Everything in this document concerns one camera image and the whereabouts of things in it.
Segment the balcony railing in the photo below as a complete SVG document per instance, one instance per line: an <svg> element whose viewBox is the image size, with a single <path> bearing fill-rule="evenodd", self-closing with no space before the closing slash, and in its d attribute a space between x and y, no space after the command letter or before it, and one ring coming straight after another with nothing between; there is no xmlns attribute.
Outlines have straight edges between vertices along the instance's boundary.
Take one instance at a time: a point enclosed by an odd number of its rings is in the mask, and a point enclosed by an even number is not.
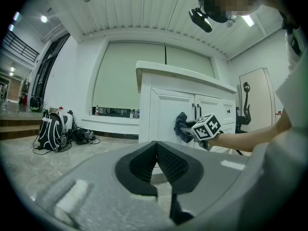
<svg viewBox="0 0 308 231"><path fill-rule="evenodd" d="M39 53L28 46L25 42L23 42L20 38L18 38L13 32L8 31L5 37L3 38L2 43L21 54L23 57L29 59L34 63L35 59L39 55Z"/></svg>

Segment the tile floor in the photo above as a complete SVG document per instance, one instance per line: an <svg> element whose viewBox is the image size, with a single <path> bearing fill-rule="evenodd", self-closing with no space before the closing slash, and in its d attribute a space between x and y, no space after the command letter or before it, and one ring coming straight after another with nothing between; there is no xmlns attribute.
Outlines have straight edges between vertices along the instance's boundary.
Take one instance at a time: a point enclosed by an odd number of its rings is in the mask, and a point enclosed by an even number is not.
<svg viewBox="0 0 308 231"><path fill-rule="evenodd" d="M76 145L63 153L50 152L46 155L32 153L32 142L36 136L0 141L0 160L6 173L17 188L32 199L53 181L82 161L100 153L118 150L138 143L138 140L99 137L96 145ZM158 190L158 204L166 215L171 204L171 186L168 182L155 184Z"/></svg>

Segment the black and white backpack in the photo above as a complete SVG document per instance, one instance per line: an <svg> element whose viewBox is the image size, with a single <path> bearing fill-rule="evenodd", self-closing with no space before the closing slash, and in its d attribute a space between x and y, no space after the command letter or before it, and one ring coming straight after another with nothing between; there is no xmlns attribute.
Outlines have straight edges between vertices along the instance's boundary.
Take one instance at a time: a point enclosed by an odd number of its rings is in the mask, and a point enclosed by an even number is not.
<svg viewBox="0 0 308 231"><path fill-rule="evenodd" d="M37 149L39 150L47 149L57 152L70 143L64 134L60 116L57 113L49 113L48 110L43 112L38 136L40 146Z"/></svg>

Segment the black and white cube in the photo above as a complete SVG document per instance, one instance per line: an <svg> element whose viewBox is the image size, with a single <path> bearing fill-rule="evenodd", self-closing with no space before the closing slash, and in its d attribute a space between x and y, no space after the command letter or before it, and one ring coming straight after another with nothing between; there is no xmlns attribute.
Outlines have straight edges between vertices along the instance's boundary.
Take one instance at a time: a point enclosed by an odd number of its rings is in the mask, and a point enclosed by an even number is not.
<svg viewBox="0 0 308 231"><path fill-rule="evenodd" d="M202 117L192 127L192 129L198 140L204 141L214 138L218 134L220 127L221 125L215 117L214 113L211 113Z"/></svg>

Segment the white countertop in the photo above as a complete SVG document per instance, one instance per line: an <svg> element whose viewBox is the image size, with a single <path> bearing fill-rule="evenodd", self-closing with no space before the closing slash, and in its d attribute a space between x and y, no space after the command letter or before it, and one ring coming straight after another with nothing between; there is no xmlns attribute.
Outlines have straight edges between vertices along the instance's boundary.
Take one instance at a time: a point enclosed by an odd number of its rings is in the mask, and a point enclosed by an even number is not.
<svg viewBox="0 0 308 231"><path fill-rule="evenodd" d="M137 75L137 87L138 93L141 93L141 83L142 83L142 74L143 72L149 72L160 75L173 76L182 79L188 79L196 82L201 82L210 86L214 86L231 93L236 93L236 88L220 81L214 79L210 76L203 75L191 70L187 70L180 67L169 66L165 64L151 63L138 61L136 66L136 75Z"/></svg>

